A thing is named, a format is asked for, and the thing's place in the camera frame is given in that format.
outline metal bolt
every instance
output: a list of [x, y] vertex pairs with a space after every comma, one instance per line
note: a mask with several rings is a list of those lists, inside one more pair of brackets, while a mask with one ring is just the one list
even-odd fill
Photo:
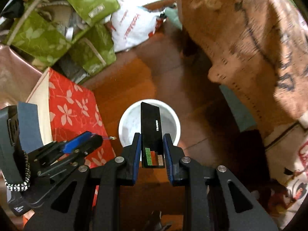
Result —
[[116, 161], [117, 163], [121, 163], [121, 162], [124, 161], [124, 158], [123, 158], [123, 157], [116, 157], [116, 158], [115, 158], [115, 161]]
[[184, 162], [184, 163], [190, 163], [190, 158], [189, 157], [182, 157], [182, 162]]
[[227, 168], [224, 165], [218, 166], [217, 169], [218, 169], [219, 172], [226, 172], [227, 171]]
[[88, 166], [87, 165], [81, 165], [79, 168], [78, 168], [79, 172], [85, 172], [88, 170]]

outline black card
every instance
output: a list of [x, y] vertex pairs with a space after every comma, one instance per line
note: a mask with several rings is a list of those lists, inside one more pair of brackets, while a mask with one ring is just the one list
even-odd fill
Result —
[[164, 168], [163, 136], [159, 107], [141, 103], [142, 167]]

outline crumpled brown paper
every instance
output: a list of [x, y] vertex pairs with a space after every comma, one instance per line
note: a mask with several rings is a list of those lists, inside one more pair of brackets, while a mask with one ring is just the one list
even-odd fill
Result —
[[263, 137], [308, 110], [307, 28], [290, 0], [177, 0], [208, 78], [245, 104]]
[[0, 44], [0, 109], [25, 102], [41, 77], [41, 72]]

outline green floral bag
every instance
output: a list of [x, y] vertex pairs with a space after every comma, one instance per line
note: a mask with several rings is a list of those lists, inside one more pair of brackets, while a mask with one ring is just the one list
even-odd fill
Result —
[[[68, 30], [72, 28], [74, 31], [73, 26], [55, 25], [54, 21], [48, 21], [49, 18], [53, 19], [52, 13], [45, 10], [42, 12], [47, 6], [56, 8], [60, 5], [72, 8], [68, 24], [73, 21], [75, 24], [72, 25], [78, 25], [76, 34], [70, 33], [69, 37]], [[30, 54], [36, 60], [33, 63], [39, 60], [40, 69], [45, 69], [61, 58], [95, 23], [118, 10], [120, 5], [117, 0], [31, 0], [25, 7], [27, 9], [23, 16], [10, 29], [7, 44]]]
[[116, 60], [111, 35], [97, 23], [69, 50], [73, 61], [95, 75]]

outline wooden floor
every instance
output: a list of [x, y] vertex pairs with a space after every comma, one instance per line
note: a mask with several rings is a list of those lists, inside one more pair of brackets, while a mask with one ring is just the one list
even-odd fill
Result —
[[[119, 53], [117, 61], [89, 80], [108, 135], [118, 136], [124, 111], [141, 99], [158, 99], [170, 105], [181, 123], [178, 144], [187, 156], [204, 165], [224, 164], [233, 171], [238, 127], [218, 85], [210, 82], [209, 59], [199, 54], [183, 58], [182, 33], [168, 21], [148, 41]], [[116, 155], [122, 146], [112, 141]], [[121, 230], [141, 230], [153, 210], [181, 226], [184, 188], [171, 187], [166, 170], [139, 169], [134, 187], [121, 187]]]
[[[182, 58], [181, 31], [166, 22], [152, 38], [118, 54], [110, 67], [88, 81], [108, 135], [118, 136], [124, 111], [142, 99], [170, 105], [181, 123], [179, 145], [202, 164], [228, 164], [238, 127], [218, 85], [207, 73], [211, 63], [202, 52]], [[112, 142], [116, 155], [119, 139]]]

